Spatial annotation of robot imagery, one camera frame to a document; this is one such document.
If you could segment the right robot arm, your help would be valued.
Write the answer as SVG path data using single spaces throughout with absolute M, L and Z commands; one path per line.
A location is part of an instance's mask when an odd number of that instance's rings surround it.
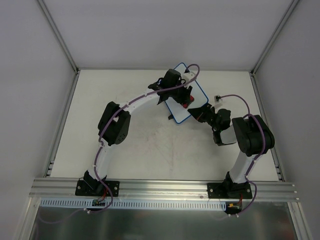
M 211 126 L 213 140 L 218 146 L 237 144 L 239 154 L 230 171 L 221 183 L 208 183 L 209 199 L 252 199 L 252 189 L 248 176 L 257 160 L 275 145 L 271 130 L 260 115 L 247 114 L 245 117 L 231 118 L 231 111 L 218 111 L 206 104 L 188 110 L 200 123 Z

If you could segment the blue framed whiteboard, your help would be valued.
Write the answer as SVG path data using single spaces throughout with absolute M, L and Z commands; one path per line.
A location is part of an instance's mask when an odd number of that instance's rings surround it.
M 208 96 L 196 80 L 190 83 L 189 86 L 192 87 L 190 96 L 193 97 L 193 101 L 188 105 L 188 107 L 184 108 L 172 97 L 169 97 L 165 101 L 165 105 L 169 110 L 168 120 L 174 120 L 176 124 L 181 124 L 192 116 L 188 112 L 188 109 L 200 108 L 209 102 Z

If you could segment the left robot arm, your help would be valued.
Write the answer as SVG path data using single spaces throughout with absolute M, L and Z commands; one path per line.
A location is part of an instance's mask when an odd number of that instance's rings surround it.
M 160 104 L 169 98 L 181 106 L 192 102 L 190 84 L 197 79 L 188 68 L 184 73 L 169 69 L 165 75 L 150 84 L 140 96 L 124 104 L 109 102 L 98 123 L 98 142 L 100 144 L 93 165 L 77 182 L 77 196 L 111 196 L 113 193 L 106 183 L 107 168 L 111 161 L 110 150 L 121 144 L 129 133 L 132 113 L 156 102 Z

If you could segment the red whiteboard eraser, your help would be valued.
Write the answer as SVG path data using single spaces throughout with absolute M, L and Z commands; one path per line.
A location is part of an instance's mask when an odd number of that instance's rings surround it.
M 189 98 L 182 103 L 183 108 L 185 109 L 188 108 L 189 105 L 194 102 L 194 100 L 195 100 L 194 97 L 190 95 Z

